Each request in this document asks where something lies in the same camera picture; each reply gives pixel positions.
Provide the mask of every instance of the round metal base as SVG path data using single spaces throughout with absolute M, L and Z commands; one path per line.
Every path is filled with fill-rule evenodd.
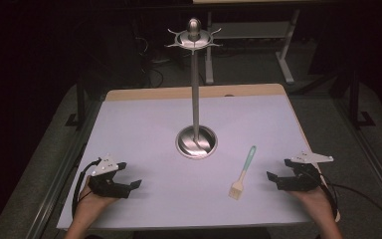
M 176 148 L 191 159 L 203 159 L 210 156 L 217 147 L 217 137 L 213 131 L 205 126 L 199 127 L 198 140 L 194 140 L 193 126 L 182 129 L 176 136 Z

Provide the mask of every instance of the brush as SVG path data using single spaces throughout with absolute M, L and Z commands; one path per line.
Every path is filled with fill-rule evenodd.
M 234 182 L 231 186 L 231 190 L 229 190 L 229 196 L 239 200 L 241 197 L 241 194 L 243 193 L 244 190 L 244 176 L 247 173 L 247 169 L 250 166 L 251 160 L 253 160 L 254 153 L 256 153 L 256 147 L 253 145 L 248 152 L 247 160 L 245 161 L 244 168 L 241 172 L 240 178 L 238 181 Z

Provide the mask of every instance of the human hand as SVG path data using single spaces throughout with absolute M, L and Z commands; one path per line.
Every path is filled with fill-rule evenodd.
M 321 239 L 343 238 L 334 220 L 333 211 L 321 187 L 311 191 L 288 191 L 302 203 L 306 212 L 320 229 Z
M 84 238 L 86 232 L 101 213 L 119 198 L 101 197 L 92 193 L 89 188 L 90 176 L 87 177 L 85 187 L 80 193 L 79 203 L 73 222 L 65 238 Z

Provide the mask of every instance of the teal handle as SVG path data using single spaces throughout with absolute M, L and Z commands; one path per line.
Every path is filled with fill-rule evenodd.
M 253 156 L 256 153 L 256 149 L 257 148 L 255 145 L 251 147 L 250 151 L 248 152 L 247 160 L 245 161 L 243 170 L 247 171 L 248 167 L 250 166 L 251 160 L 253 160 Z

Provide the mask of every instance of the white table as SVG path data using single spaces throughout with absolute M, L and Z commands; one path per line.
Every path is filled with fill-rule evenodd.
M 116 162 L 127 162 L 115 182 L 142 179 L 142 183 L 128 199 L 112 204 L 92 228 L 180 229 L 309 221 L 299 203 L 278 191 L 266 175 L 266 171 L 292 175 L 284 159 L 309 151 L 283 87 L 201 87 L 200 124 L 212 129 L 219 141 L 216 151 L 201 160 L 188 159 L 175 147 L 177 133 L 192 124 L 190 97 L 190 88 L 108 93 L 57 227 L 71 224 L 80 171 L 107 153 Z M 252 145 L 257 151 L 243 195 L 235 200 L 228 192 Z

